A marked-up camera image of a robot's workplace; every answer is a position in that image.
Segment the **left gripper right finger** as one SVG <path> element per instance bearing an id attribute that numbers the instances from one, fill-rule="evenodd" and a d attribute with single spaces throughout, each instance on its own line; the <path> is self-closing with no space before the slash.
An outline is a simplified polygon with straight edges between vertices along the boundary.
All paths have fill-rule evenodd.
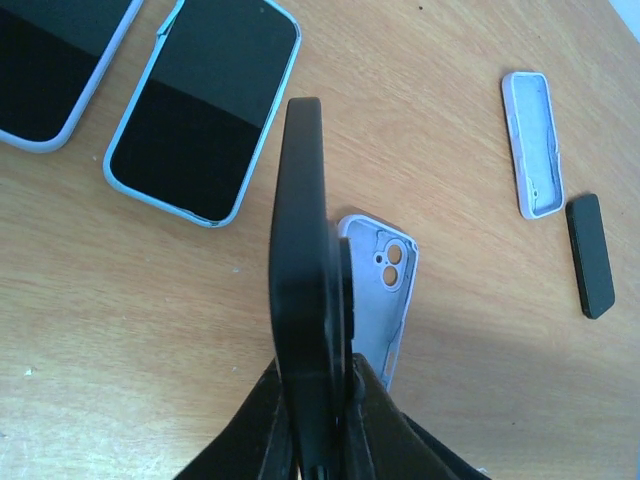
<path id="1" fill-rule="evenodd" d="M 361 354 L 342 433 L 344 479 L 485 479 L 401 412 Z"/>

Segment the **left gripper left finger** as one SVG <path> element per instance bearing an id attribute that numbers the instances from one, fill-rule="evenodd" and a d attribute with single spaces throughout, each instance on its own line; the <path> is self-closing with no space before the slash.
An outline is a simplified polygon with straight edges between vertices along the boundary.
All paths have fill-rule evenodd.
<path id="1" fill-rule="evenodd" d="M 270 363 L 223 431 L 178 479 L 293 479 L 292 435 L 276 365 Z"/>

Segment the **black phone case top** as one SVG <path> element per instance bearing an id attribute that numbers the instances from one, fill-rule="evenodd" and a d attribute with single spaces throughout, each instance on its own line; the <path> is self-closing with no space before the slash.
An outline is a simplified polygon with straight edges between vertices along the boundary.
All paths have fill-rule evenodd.
<path id="1" fill-rule="evenodd" d="M 287 104 L 269 247 L 276 360 L 304 479 L 337 479 L 346 404 L 341 245 L 326 213 L 321 102 Z"/>

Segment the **black phone case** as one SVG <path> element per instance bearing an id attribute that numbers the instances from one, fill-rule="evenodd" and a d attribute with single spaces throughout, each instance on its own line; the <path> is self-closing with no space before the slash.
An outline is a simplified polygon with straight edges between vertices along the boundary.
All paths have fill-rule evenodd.
<path id="1" fill-rule="evenodd" d="M 566 218 L 583 314 L 598 319 L 615 303 L 615 289 L 599 198 L 588 193 L 566 205 Z"/>
<path id="2" fill-rule="evenodd" d="M 346 404 L 341 245 L 326 213 L 321 102 L 287 104 L 269 247 L 276 360 L 304 479 L 337 479 Z"/>

